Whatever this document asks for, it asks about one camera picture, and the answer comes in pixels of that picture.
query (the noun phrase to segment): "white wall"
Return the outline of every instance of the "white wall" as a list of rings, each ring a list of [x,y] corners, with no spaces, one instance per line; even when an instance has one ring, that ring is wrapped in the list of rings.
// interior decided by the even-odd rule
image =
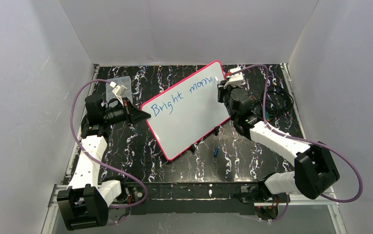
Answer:
[[[317,0],[60,0],[101,65],[288,62]]]
[[[347,231],[373,233],[373,1],[319,1],[289,69],[307,136],[339,149],[363,176],[362,197],[340,205]],[[337,196],[350,198],[357,180],[337,166]]]
[[[72,150],[73,97],[92,74],[58,0],[0,0],[0,233],[40,233]]]

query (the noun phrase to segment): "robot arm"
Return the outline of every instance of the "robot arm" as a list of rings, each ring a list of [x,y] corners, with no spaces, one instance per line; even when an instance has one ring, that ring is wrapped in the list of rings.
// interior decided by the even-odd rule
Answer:
[[[95,159],[102,161],[108,146],[111,126],[125,121],[133,126],[150,118],[150,114],[134,107],[131,102],[120,97],[124,86],[111,85],[113,93],[119,101],[113,108],[107,104],[100,94],[85,98],[86,110],[81,124],[82,145]],[[108,207],[113,200],[124,196],[125,187],[119,180],[108,180],[98,186],[100,165],[89,159],[85,152],[80,152],[79,160],[68,188],[59,191],[57,203],[63,221],[68,230],[105,226],[108,222]]]
[[[242,73],[235,74],[228,81],[218,82],[218,102],[224,103],[237,132],[251,141],[259,142],[289,161],[293,172],[274,173],[258,182],[258,190],[264,190],[259,199],[268,199],[280,193],[303,194],[316,199],[340,175],[327,149],[279,136],[259,119],[252,110],[253,101],[246,90],[240,87]]]

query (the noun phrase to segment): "blue object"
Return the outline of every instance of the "blue object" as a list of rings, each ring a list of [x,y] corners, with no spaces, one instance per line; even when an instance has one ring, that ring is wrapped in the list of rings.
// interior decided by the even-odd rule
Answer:
[[[218,156],[218,147],[215,148],[214,157]]]

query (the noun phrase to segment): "black marble tabletop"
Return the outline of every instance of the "black marble tabletop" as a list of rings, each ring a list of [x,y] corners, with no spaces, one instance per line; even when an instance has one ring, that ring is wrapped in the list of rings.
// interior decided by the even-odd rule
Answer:
[[[224,65],[227,72],[231,68],[244,68],[243,65]],[[140,107],[142,103],[166,90],[176,82],[191,75],[203,66],[120,66],[101,67],[97,79],[110,79],[130,76],[133,104]],[[287,89],[279,64],[268,65],[269,81]],[[262,93],[265,74],[260,68],[250,69],[244,73],[243,87],[252,99]],[[104,83],[97,83],[93,93],[103,93]],[[278,103],[278,97],[272,96]],[[296,137],[302,137],[296,115],[290,113],[280,116],[272,124],[282,131]],[[214,149],[219,153],[214,157]],[[209,135],[197,143],[197,150],[186,151],[174,161],[167,161],[145,121],[133,128],[124,123],[113,126],[109,147],[103,161],[113,167],[129,172],[143,182],[253,182],[273,172],[287,172],[293,166],[267,147],[251,142],[240,136],[227,121],[218,136]],[[116,176],[117,173],[100,169],[99,180]]]

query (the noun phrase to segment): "whiteboard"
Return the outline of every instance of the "whiteboard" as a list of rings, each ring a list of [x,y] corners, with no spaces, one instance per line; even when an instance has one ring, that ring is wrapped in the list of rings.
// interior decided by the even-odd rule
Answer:
[[[224,104],[218,102],[215,77],[224,78],[219,61],[142,104],[141,110],[151,115],[147,124],[167,160],[174,160],[229,119]]]

